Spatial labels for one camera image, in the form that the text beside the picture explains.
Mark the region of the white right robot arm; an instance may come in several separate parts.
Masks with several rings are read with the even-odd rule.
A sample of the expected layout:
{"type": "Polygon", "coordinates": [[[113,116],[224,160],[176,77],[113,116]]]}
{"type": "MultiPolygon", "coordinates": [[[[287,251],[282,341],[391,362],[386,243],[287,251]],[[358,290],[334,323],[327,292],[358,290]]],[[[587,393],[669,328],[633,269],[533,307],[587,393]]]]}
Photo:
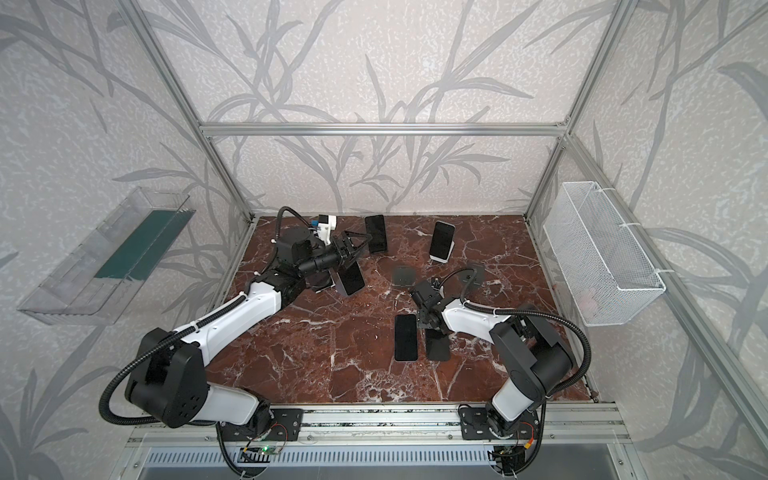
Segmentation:
{"type": "Polygon", "coordinates": [[[444,297],[440,281],[422,281],[409,291],[424,328],[442,334],[461,333],[492,344],[508,379],[486,403],[481,426],[497,438],[510,438],[526,412],[541,406],[575,367],[569,345],[542,312],[475,306],[444,297]]]}

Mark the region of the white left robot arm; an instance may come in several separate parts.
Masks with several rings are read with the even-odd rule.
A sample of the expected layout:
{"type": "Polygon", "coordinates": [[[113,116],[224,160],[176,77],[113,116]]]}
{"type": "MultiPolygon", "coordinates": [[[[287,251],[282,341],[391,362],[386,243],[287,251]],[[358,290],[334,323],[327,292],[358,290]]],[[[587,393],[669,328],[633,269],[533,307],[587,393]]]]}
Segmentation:
{"type": "Polygon", "coordinates": [[[173,331],[147,333],[136,358],[102,394],[100,415],[120,425],[178,428],[216,422],[264,434],[273,422],[268,400],[209,382],[208,364],[243,333],[293,303],[320,275],[355,266],[371,239],[353,231],[322,236],[311,227],[288,229],[275,239],[274,258],[265,271],[235,298],[173,331]]]}

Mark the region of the green-edged phone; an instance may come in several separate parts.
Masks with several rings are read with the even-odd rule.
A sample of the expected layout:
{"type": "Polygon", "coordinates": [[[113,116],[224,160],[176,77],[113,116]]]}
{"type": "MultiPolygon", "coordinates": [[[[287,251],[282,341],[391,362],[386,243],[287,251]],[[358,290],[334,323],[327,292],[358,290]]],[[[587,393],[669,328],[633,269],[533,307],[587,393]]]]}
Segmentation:
{"type": "Polygon", "coordinates": [[[447,263],[454,248],[455,226],[443,221],[434,225],[429,247],[429,258],[439,263],[447,263]]]}

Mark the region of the black phone front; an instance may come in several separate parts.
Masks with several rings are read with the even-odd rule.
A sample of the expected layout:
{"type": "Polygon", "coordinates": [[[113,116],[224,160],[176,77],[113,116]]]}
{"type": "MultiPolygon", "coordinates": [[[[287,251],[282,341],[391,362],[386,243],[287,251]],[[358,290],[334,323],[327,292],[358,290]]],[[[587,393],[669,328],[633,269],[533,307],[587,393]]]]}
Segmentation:
{"type": "Polygon", "coordinates": [[[394,359],[398,362],[416,361],[419,357],[416,316],[412,314],[396,315],[394,335],[394,359]]]}

